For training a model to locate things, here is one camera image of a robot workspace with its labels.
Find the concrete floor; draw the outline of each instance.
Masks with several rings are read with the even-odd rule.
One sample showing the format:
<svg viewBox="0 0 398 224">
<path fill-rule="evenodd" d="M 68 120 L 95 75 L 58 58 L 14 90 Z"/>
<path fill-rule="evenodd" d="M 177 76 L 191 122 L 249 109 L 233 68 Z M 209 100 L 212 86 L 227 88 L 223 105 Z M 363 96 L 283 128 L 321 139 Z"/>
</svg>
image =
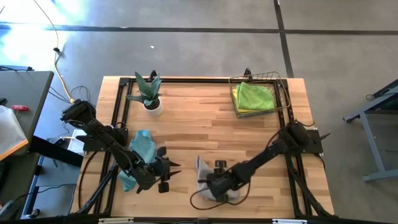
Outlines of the concrete floor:
<svg viewBox="0 0 398 224">
<path fill-rule="evenodd" d="M 278 28 L 272 0 L 38 2 L 54 23 L 65 25 Z M 280 7 L 286 29 L 398 29 L 398 1 L 280 0 Z M 9 1 L 0 21 L 48 23 L 32 1 L 20 5 Z M 253 72 L 276 70 L 287 76 L 279 34 L 71 31 L 59 34 L 64 53 L 58 63 L 61 74 L 69 89 L 87 86 L 94 103 L 105 75 L 132 75 L 134 71 L 148 74 L 155 69 L 161 75 L 230 77 L 250 67 Z M 0 64 L 53 70 L 54 45 L 54 32 L 43 31 L 40 26 L 0 30 L 3 53 Z M 370 184 L 362 181 L 363 175 L 376 171 L 376 165 L 361 123 L 345 124 L 341 118 L 365 104 L 366 94 L 398 77 L 398 35 L 288 34 L 287 45 L 294 77 L 305 79 L 318 129 L 321 133 L 331 132 L 323 148 L 335 213 L 344 218 L 397 223 L 398 180 Z M 52 86 L 62 92 L 56 77 Z M 74 96 L 85 98 L 85 93 L 76 91 Z M 49 95 L 36 135 L 50 138 L 64 133 L 59 117 L 66 106 Z M 78 171 L 67 170 L 59 172 L 76 178 Z M 47 181 L 42 183 L 55 185 L 53 182 L 58 180 L 53 176 L 56 175 L 41 177 Z"/>
</svg>

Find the wooden table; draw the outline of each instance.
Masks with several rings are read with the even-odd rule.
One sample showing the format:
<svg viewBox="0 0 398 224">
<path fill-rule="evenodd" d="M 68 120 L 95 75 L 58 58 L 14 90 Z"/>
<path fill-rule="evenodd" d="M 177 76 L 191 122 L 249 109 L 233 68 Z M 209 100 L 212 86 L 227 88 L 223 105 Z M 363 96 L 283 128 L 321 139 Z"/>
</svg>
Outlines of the wooden table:
<svg viewBox="0 0 398 224">
<path fill-rule="evenodd" d="M 97 119 L 110 124 L 120 77 L 104 77 L 97 104 Z M 294 116 L 310 124 L 312 115 L 304 80 L 288 79 Z M 133 86 L 138 95 L 138 87 Z M 248 199 L 238 206 L 223 205 L 199 211 L 190 206 L 189 198 L 197 190 L 194 160 L 200 155 L 210 167 L 215 160 L 227 160 L 228 167 L 249 160 L 264 150 L 269 138 L 280 128 L 277 113 L 236 118 L 229 94 L 229 85 L 221 83 L 163 83 L 160 92 L 164 112 L 148 117 L 142 104 L 131 102 L 127 119 L 129 139 L 136 131 L 148 129 L 157 147 L 167 146 L 170 160 L 181 164 L 172 170 L 182 170 L 169 181 L 170 192 L 158 193 L 157 186 L 136 194 L 136 188 L 124 192 L 118 180 L 114 193 L 112 217 L 212 217 L 212 218 L 293 218 L 294 212 L 284 156 L 277 156 L 260 169 L 251 181 Z M 97 187 L 104 153 L 99 152 L 88 165 L 82 183 L 81 202 L 85 203 Z M 321 160 L 303 154 L 303 164 L 309 189 L 326 211 L 333 213 L 328 184 Z M 82 164 L 84 167 L 88 155 Z M 241 189 L 241 197 L 247 186 Z M 297 187 L 300 208 L 304 211 L 301 190 Z M 104 191 L 102 207 L 108 189 Z M 197 207 L 209 207 L 215 202 L 195 197 Z M 77 211 L 77 190 L 71 212 Z"/>
</svg>

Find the blue cloth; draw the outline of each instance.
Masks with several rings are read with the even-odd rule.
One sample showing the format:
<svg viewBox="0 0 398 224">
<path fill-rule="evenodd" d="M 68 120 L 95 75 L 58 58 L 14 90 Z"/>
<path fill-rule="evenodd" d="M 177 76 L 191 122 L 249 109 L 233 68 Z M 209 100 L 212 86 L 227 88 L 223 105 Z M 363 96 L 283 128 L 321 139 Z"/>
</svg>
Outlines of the blue cloth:
<svg viewBox="0 0 398 224">
<path fill-rule="evenodd" d="M 148 130 L 137 131 L 136 137 L 131 140 L 129 149 L 136 151 L 144 160 L 145 163 L 153 162 L 155 160 L 156 144 L 152 141 L 152 136 Z M 119 180 L 123 183 L 123 190 L 129 191 L 136 185 L 136 180 L 133 177 L 128 177 L 123 171 L 118 175 Z"/>
</svg>

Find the green plant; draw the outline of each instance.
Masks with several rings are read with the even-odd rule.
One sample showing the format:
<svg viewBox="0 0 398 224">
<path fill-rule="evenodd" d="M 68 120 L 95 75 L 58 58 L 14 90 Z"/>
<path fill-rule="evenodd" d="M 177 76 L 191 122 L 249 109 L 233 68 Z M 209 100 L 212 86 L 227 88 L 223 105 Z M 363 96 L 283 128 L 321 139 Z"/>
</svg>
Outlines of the green plant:
<svg viewBox="0 0 398 224">
<path fill-rule="evenodd" d="M 158 97 L 160 96 L 159 88 L 160 88 L 160 83 L 162 82 L 160 76 L 157 75 L 149 86 L 147 82 L 145 82 L 144 78 L 136 72 L 136 81 L 141 96 L 128 95 L 126 96 L 126 98 L 128 100 L 141 102 L 145 106 L 150 106 L 154 104 L 157 101 Z"/>
</svg>

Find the metal basket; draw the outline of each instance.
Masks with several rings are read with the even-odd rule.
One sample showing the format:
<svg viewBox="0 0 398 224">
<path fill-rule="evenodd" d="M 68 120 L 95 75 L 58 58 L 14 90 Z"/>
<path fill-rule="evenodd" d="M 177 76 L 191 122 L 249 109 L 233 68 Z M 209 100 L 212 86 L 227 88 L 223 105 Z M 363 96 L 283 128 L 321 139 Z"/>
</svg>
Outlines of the metal basket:
<svg viewBox="0 0 398 224">
<path fill-rule="evenodd" d="M 236 88 L 236 85 L 240 84 L 241 82 L 250 83 L 252 85 L 260 85 L 268 88 L 274 97 L 274 109 L 240 113 L 235 102 L 233 90 Z M 236 117 L 238 118 L 276 112 L 290 106 L 289 99 L 285 97 L 287 96 L 287 92 L 284 83 L 280 79 L 280 75 L 277 72 L 266 72 L 252 75 L 250 70 L 246 69 L 243 76 L 232 77 L 229 79 L 229 90 L 231 93 L 231 99 L 234 105 Z"/>
</svg>

